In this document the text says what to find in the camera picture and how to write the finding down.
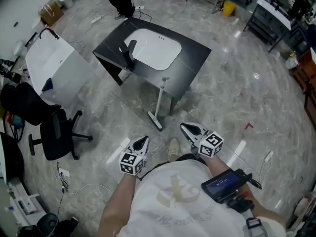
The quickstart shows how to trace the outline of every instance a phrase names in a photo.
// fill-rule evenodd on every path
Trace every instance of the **yellow bucket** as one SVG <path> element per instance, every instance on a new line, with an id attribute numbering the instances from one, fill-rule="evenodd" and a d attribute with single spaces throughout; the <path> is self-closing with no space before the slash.
<path id="1" fill-rule="evenodd" d="M 231 13 L 234 11 L 234 9 L 235 5 L 232 2 L 224 2 L 223 15 L 229 17 Z"/>

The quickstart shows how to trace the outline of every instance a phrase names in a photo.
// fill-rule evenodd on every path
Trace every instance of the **display screen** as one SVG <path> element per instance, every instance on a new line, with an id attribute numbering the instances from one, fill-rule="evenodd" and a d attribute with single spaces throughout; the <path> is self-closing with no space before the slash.
<path id="1" fill-rule="evenodd" d="M 223 192 L 224 189 L 238 181 L 239 177 L 234 172 L 228 172 L 226 175 L 223 175 L 213 182 L 207 184 L 206 188 L 212 195 L 215 195 Z"/>

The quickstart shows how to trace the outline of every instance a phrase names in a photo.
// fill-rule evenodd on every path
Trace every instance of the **white t-shirt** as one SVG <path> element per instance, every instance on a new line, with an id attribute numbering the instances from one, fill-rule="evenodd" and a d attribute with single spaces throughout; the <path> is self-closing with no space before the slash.
<path id="1" fill-rule="evenodd" d="M 128 224 L 118 236 L 244 237 L 245 218 L 201 189 L 210 178 L 208 168 L 196 160 L 154 169 L 135 192 Z"/>

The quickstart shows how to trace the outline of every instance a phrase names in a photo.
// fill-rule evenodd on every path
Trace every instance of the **black faucet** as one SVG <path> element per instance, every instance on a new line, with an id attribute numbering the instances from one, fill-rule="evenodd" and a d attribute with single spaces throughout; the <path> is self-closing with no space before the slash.
<path id="1" fill-rule="evenodd" d="M 125 42 L 122 41 L 122 43 L 119 46 L 122 51 L 123 57 L 127 63 L 127 68 L 131 71 L 134 70 L 136 64 L 136 61 L 133 57 L 133 50 L 135 48 L 136 42 L 136 40 L 131 40 L 130 44 L 127 46 Z"/>
<path id="2" fill-rule="evenodd" d="M 45 28 L 45 29 L 43 29 L 43 30 L 41 31 L 41 33 L 39 34 L 39 38 L 40 38 L 40 39 L 41 39 L 41 34 L 42 34 L 42 32 L 44 32 L 45 30 L 49 30 L 50 33 L 51 33 L 57 40 L 59 40 L 58 35 L 54 32 L 54 30 L 52 30 L 52 29 L 50 29 L 50 28 Z"/>

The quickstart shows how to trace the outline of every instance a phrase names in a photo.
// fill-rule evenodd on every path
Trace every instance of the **white sink basin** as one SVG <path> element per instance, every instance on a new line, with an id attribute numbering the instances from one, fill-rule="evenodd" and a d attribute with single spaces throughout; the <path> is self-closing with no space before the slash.
<path id="1" fill-rule="evenodd" d="M 48 30 L 36 40 L 25 60 L 36 93 L 43 100 L 62 106 L 69 104 L 93 72 L 72 46 L 62 38 L 55 39 Z M 42 92 L 49 78 L 53 89 Z"/>
<path id="2" fill-rule="evenodd" d="M 148 29 L 138 29 L 124 40 L 128 46 L 136 40 L 133 56 L 156 70 L 165 70 L 181 52 L 181 44 Z"/>

